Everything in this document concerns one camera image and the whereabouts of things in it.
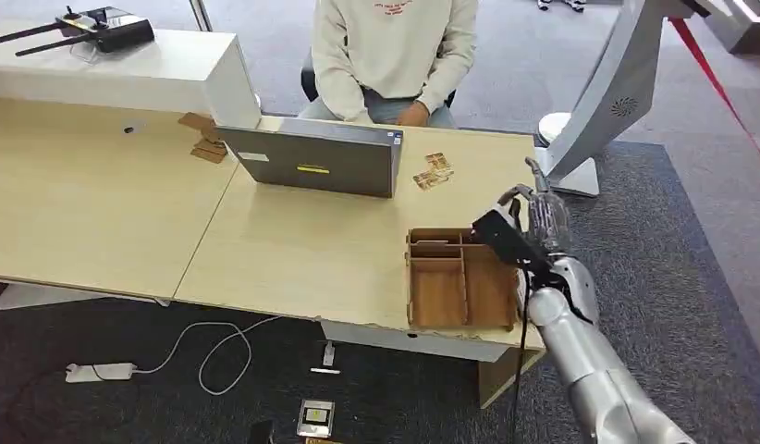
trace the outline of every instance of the laptop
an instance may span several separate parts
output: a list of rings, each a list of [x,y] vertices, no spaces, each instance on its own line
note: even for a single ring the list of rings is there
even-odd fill
[[[391,198],[401,130],[286,118],[278,132],[216,127],[261,183]]]

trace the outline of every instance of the white cable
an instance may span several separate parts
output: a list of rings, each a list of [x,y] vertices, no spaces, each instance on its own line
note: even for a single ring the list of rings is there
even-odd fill
[[[224,395],[225,393],[228,393],[232,388],[236,386],[236,384],[239,383],[239,380],[242,376],[244,376],[245,373],[247,373],[247,369],[250,368],[250,363],[252,362],[252,346],[250,344],[250,340],[247,339],[247,336],[244,333],[247,333],[248,331],[252,330],[255,327],[261,326],[265,324],[266,322],[271,322],[276,319],[279,319],[282,316],[272,316],[268,317],[262,321],[256,322],[252,324],[249,327],[244,328],[243,330],[240,329],[236,324],[233,324],[232,322],[195,322],[192,324],[189,324],[186,328],[184,328],[183,331],[181,331],[181,334],[178,335],[178,339],[176,339],[176,343],[173,344],[173,349],[170,351],[170,353],[167,355],[167,358],[165,358],[164,361],[162,361],[161,364],[157,365],[155,368],[151,370],[134,370],[132,373],[141,373],[144,375],[149,375],[151,373],[156,373],[160,370],[162,370],[163,367],[167,365],[168,362],[170,362],[170,359],[173,358],[173,354],[176,353],[176,349],[178,348],[178,344],[181,342],[181,338],[184,337],[184,333],[187,333],[187,331],[190,328],[193,327],[201,327],[201,326],[226,326],[226,327],[233,327],[236,330],[236,333],[233,333],[231,335],[228,335],[224,337],[222,340],[217,342],[216,345],[211,349],[211,351],[208,352],[206,357],[203,359],[203,362],[201,363],[201,369],[198,370],[198,382],[201,384],[201,389],[205,390],[206,393],[209,393],[214,396]],[[247,344],[247,352],[249,353],[249,356],[247,357],[247,363],[244,364],[244,368],[241,369],[241,372],[238,376],[236,376],[236,379],[233,380],[232,383],[230,383],[229,386],[227,386],[225,389],[220,391],[213,391],[210,388],[207,388],[205,384],[203,384],[203,368],[206,366],[206,363],[208,363],[208,360],[211,358],[211,356],[216,352],[217,349],[219,349],[222,344],[225,342],[228,342],[229,340],[235,338],[236,336],[241,336],[242,339],[244,339],[244,342]]]

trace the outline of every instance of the white shelf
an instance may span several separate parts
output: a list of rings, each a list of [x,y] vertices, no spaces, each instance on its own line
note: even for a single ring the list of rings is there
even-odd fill
[[[0,35],[21,31],[42,23],[1,20]],[[59,31],[0,43],[0,71],[77,74],[82,76],[145,77],[170,80],[206,80],[222,55],[236,40],[236,34],[154,30],[155,40],[124,55],[105,55],[89,65],[61,47],[37,54],[15,56],[17,51],[64,39]]]
[[[0,35],[41,26],[0,20]],[[15,56],[63,39],[59,31],[0,43],[0,97],[153,111],[210,114],[217,123],[255,128],[255,99],[236,34],[154,30],[154,42],[100,55],[89,64],[61,47]]]

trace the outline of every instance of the black chair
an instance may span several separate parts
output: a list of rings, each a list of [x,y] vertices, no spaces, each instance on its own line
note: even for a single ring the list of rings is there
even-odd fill
[[[301,88],[310,102],[313,102],[317,98],[317,87],[314,82],[314,66],[312,62],[312,51],[304,59],[304,65],[301,67]],[[456,91],[452,92],[446,99],[446,106],[451,107]]]

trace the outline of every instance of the white plug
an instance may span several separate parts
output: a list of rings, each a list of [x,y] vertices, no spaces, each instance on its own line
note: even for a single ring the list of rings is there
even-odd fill
[[[74,382],[102,382],[102,381],[126,381],[132,377],[137,367],[132,363],[120,364],[90,364],[67,366],[67,378],[65,381]]]

